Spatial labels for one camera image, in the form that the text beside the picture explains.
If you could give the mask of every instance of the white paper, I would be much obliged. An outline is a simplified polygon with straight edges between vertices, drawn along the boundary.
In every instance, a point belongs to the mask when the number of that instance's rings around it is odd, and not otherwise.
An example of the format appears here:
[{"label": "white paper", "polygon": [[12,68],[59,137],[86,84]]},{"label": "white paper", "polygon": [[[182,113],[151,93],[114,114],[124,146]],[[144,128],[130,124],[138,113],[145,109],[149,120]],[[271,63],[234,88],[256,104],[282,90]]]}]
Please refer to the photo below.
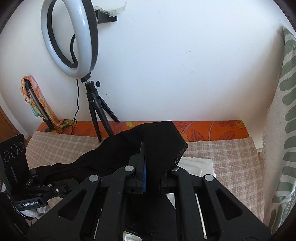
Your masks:
[{"label": "white paper", "polygon": [[1,192],[5,192],[5,190],[6,190],[6,186],[5,186],[5,184],[3,183],[3,184],[2,184],[2,187],[1,187]]},{"label": "white paper", "polygon": [[101,12],[107,13],[109,17],[115,17],[126,8],[126,0],[100,0],[96,1],[97,6],[94,7],[94,10],[100,10]]},{"label": "white paper", "polygon": [[123,233],[123,241],[142,241],[142,239],[138,236],[124,232]]},{"label": "white paper", "polygon": [[[181,157],[178,166],[182,167],[188,171],[189,174],[194,176],[203,177],[206,174],[211,174],[216,177],[216,174],[214,173],[213,159]],[[168,193],[167,197],[173,206],[176,207],[174,193]]]}]

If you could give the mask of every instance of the wall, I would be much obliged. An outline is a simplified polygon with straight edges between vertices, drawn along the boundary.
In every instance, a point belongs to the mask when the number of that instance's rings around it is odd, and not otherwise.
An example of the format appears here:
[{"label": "wall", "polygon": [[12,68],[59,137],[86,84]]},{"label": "wall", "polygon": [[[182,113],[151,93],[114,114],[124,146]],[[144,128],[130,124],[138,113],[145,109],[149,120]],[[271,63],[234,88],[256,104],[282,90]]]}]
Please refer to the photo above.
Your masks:
[{"label": "wall", "polygon": [[[76,80],[55,65],[42,38],[42,2],[25,0],[0,35],[0,95],[28,134],[41,119],[19,91],[23,75],[36,79],[58,118],[76,111]],[[61,0],[53,25],[70,59],[73,28]],[[129,0],[117,22],[99,25],[92,80],[100,80],[100,95],[122,121],[242,119],[260,148],[283,25],[292,30],[272,0]],[[77,119],[90,121],[79,86]]]},{"label": "wall", "polygon": [[6,116],[10,120],[10,122],[14,125],[14,127],[24,135],[24,138],[28,138],[28,133],[23,129],[23,127],[20,125],[20,123],[15,119],[11,111],[9,110],[8,106],[6,105],[5,101],[3,100],[2,96],[0,95],[0,106],[2,110],[5,112]]}]

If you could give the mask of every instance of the ring light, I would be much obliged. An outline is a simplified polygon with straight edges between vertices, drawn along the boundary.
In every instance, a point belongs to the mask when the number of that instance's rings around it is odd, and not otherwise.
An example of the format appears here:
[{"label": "ring light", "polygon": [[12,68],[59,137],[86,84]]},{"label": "ring light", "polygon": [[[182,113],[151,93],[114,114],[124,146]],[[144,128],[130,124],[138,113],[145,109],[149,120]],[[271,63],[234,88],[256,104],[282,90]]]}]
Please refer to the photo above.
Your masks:
[{"label": "ring light", "polygon": [[72,63],[61,52],[52,29],[52,11],[57,0],[45,0],[41,9],[41,30],[45,45],[58,67],[70,77],[89,74],[98,56],[97,21],[90,0],[63,0],[73,25],[79,61]]}]

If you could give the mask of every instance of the wooden cabinet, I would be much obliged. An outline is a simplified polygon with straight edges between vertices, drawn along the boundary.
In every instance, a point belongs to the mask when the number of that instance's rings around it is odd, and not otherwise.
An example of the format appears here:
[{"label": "wooden cabinet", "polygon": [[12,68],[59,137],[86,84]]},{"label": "wooden cabinet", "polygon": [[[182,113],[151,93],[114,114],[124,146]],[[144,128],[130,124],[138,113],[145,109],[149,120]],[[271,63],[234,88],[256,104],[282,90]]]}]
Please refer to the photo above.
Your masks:
[{"label": "wooden cabinet", "polygon": [[0,142],[5,141],[15,135],[18,135],[18,130],[10,122],[0,107]]}]

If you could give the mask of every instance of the tripod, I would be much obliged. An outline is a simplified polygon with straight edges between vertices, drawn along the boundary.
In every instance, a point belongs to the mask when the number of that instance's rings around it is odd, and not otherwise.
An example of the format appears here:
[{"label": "tripod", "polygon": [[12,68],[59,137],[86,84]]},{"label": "tripod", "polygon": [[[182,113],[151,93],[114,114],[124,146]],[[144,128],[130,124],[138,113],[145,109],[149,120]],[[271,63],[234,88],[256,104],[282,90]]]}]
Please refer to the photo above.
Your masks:
[{"label": "tripod", "polygon": [[102,141],[102,137],[101,137],[101,133],[100,133],[100,129],[99,129],[99,125],[98,125],[98,121],[96,118],[96,112],[105,128],[105,130],[107,131],[109,136],[113,136],[114,133],[108,123],[107,117],[105,115],[104,110],[107,112],[107,114],[116,122],[119,122],[118,118],[113,114],[113,112],[111,111],[111,109],[107,106],[107,104],[105,103],[105,101],[102,99],[101,96],[99,96],[99,93],[96,89],[96,87],[94,86],[94,82],[93,81],[86,81],[85,83],[85,87],[86,87],[86,96],[89,100],[89,111],[91,113],[91,119],[93,121],[94,124],[94,128],[96,130],[96,135],[99,139],[99,142]]}]

